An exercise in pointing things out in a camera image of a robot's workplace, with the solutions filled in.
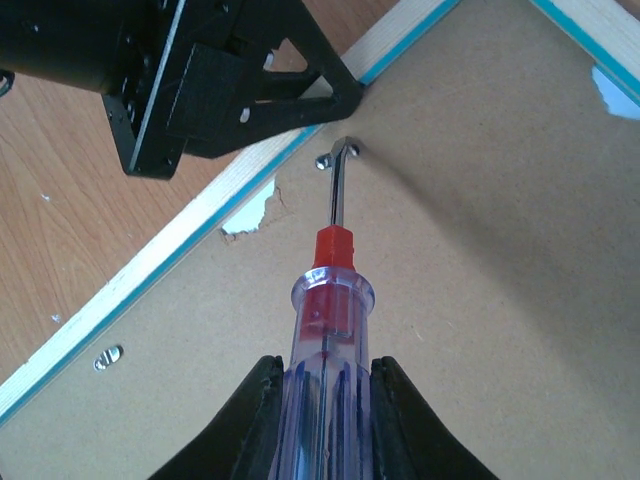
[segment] screwdriver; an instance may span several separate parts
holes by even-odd
[[[331,168],[329,226],[291,292],[296,326],[270,480],[373,476],[367,317],[375,294],[355,271],[353,233],[343,227],[345,163],[358,154],[344,137],[316,161]]]

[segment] teal stripe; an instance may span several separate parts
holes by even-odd
[[[409,48],[421,35],[428,31],[438,20],[451,10],[460,0],[446,0],[436,10],[429,14],[409,34],[404,37],[389,53],[384,55],[361,78],[364,84],[370,84],[391,63],[396,60],[407,48]],[[169,257],[162,262],[138,287],[136,287],[111,313],[103,318],[75,347],[60,359],[45,375],[42,376],[27,392],[18,398],[11,407],[0,417],[2,427],[25,403],[38,393],[49,381],[66,367],[76,355],[78,355],[88,343],[92,342],[107,327],[109,327],[122,313],[125,312],[142,294],[162,277],[184,254],[195,246],[209,231],[227,216],[237,205],[242,203],[255,188],[271,177],[275,171],[287,160],[293,152],[313,136],[320,126],[308,127],[302,130],[295,140],[282,152],[274,157],[265,168],[253,177],[244,187],[238,191],[220,210],[209,217],[200,228],[193,232],[185,242],[180,245]]]
[[[624,66],[620,64],[602,45],[590,37],[580,26],[566,16],[552,0],[531,0],[546,13],[562,30],[572,37],[584,48],[596,62],[601,70],[622,90],[629,98],[640,105],[640,79],[634,77]]]

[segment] backing board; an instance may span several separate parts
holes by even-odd
[[[7,422],[3,478],[143,478],[288,355],[326,221],[314,158],[344,134],[366,146],[345,218],[371,358],[395,356],[499,477],[633,477],[640,123],[606,114],[590,68],[526,1],[463,2],[292,156],[258,232],[209,235]]]

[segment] black cylinder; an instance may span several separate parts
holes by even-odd
[[[148,0],[3,0],[0,69],[99,93],[121,88]]]

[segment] transparent screwdriver handle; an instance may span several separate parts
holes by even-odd
[[[371,479],[367,317],[371,285],[340,267],[310,270],[297,311],[271,480]]]

